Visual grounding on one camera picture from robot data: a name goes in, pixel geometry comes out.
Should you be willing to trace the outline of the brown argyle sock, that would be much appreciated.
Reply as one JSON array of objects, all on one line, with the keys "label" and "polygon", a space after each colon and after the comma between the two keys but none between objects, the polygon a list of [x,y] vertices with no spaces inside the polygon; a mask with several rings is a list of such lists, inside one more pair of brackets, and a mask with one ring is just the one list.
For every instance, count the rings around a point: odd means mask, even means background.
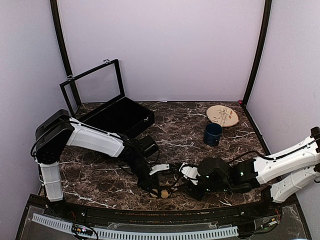
[{"label": "brown argyle sock", "polygon": [[152,189],[150,196],[157,199],[168,199],[171,197],[171,193],[167,189]]}]

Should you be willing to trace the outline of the black storage box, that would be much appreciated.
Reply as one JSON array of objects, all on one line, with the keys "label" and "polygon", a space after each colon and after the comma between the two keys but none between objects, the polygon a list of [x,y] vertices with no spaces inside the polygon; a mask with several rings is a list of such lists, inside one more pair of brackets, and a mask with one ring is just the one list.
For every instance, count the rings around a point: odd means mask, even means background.
[{"label": "black storage box", "polygon": [[114,103],[84,103],[76,118],[87,125],[110,133],[136,138],[155,123],[155,113],[127,97]]}]

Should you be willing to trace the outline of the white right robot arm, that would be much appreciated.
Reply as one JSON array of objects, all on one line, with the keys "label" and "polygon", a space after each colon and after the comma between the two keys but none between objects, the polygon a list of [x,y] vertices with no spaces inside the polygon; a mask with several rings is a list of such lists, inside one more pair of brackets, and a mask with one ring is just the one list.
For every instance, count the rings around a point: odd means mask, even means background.
[{"label": "white right robot arm", "polygon": [[179,169],[188,180],[190,196],[201,200],[206,192],[244,194],[267,182],[286,175],[267,191],[270,197],[255,205],[255,213],[266,217],[292,194],[320,176],[320,128],[310,130],[310,136],[298,144],[269,156],[259,155],[235,165],[220,157],[204,158],[198,166],[183,163]]}]

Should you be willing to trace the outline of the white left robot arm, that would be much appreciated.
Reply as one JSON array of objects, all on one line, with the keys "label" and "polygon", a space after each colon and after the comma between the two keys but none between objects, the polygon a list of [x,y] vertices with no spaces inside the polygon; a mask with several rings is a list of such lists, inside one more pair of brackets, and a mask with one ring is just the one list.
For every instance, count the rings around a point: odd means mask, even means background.
[{"label": "white left robot arm", "polygon": [[38,164],[51,210],[60,218],[67,218],[70,206],[63,201],[64,193],[59,161],[66,149],[79,148],[105,154],[125,162],[137,177],[137,185],[155,197],[161,196],[159,180],[147,163],[149,136],[137,140],[121,133],[107,132],[87,125],[58,110],[35,131],[35,142],[30,155]]}]

